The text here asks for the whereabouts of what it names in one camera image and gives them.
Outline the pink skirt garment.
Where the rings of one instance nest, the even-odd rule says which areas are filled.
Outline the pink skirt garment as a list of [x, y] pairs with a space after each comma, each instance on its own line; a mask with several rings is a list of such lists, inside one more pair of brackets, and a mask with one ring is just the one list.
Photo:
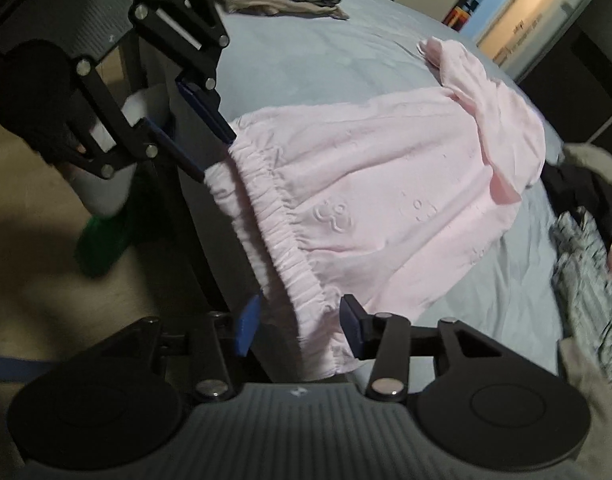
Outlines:
[[417, 50], [432, 87], [257, 110], [206, 171], [306, 380], [358, 366], [342, 296], [417, 320], [511, 228], [540, 177], [544, 127], [524, 98], [458, 41]]

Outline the beige folded garment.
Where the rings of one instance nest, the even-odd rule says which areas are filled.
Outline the beige folded garment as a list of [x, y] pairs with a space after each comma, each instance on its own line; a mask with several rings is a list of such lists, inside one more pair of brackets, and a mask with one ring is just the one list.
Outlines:
[[229, 13], [251, 13], [258, 15], [296, 15], [306, 18], [334, 18], [348, 20], [348, 14], [339, 6], [318, 6], [307, 1], [294, 0], [221, 0]]

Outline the light blue bed sheet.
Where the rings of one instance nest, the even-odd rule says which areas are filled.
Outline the light blue bed sheet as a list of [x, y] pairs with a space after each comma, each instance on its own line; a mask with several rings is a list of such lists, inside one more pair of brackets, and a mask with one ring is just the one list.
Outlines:
[[[432, 87], [437, 77], [417, 47], [428, 38], [455, 40], [484, 64], [489, 75], [519, 93], [536, 111], [545, 132], [545, 160], [560, 154], [560, 138], [512, 79], [472, 41], [432, 18], [389, 0], [344, 0], [346, 21], [331, 18], [259, 18], [228, 14], [223, 21], [232, 42], [218, 68], [221, 113], [233, 122], [268, 107], [363, 103], [395, 92]], [[171, 101], [182, 144], [208, 170], [228, 150], [207, 132], [180, 98]], [[184, 182], [199, 236], [231, 307], [241, 307], [261, 290], [230, 219], [207, 185]], [[555, 370], [562, 336], [548, 276], [554, 249], [548, 239], [553, 214], [540, 180], [522, 193], [511, 228], [494, 242], [447, 294], [413, 321], [431, 324], [456, 316], [508, 348]], [[263, 292], [261, 324], [254, 347], [274, 378], [304, 379], [297, 366], [295, 337], [267, 315]], [[359, 382], [367, 368], [346, 372]]]

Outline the grey striped unfolded garment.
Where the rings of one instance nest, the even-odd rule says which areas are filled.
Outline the grey striped unfolded garment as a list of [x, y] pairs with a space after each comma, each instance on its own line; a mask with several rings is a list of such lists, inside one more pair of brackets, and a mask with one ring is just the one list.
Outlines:
[[552, 287], [564, 332], [612, 384], [612, 276], [604, 240], [583, 207], [560, 214], [550, 234], [557, 254]]

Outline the black garment in pile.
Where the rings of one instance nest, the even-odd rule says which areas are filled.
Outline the black garment in pile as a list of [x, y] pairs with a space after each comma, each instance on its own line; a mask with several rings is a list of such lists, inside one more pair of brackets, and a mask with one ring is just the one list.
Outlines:
[[541, 177], [548, 201], [556, 216], [570, 212], [581, 219], [579, 208], [594, 219], [607, 250], [612, 247], [612, 183], [592, 169], [562, 162], [544, 164]]

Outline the grey-brown blanket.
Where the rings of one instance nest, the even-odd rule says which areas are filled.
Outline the grey-brown blanket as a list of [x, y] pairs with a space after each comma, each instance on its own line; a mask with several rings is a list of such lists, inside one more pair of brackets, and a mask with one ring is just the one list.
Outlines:
[[[590, 144], [567, 144], [564, 146], [563, 162], [592, 169], [612, 183], [612, 155], [601, 148]], [[612, 276], [612, 247], [607, 252], [608, 268]]]

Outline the dark wardrobe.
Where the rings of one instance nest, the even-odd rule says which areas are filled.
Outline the dark wardrobe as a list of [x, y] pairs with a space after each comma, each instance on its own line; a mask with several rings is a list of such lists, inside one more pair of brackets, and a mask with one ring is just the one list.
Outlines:
[[519, 87], [562, 140], [612, 153], [612, 0], [592, 0]]

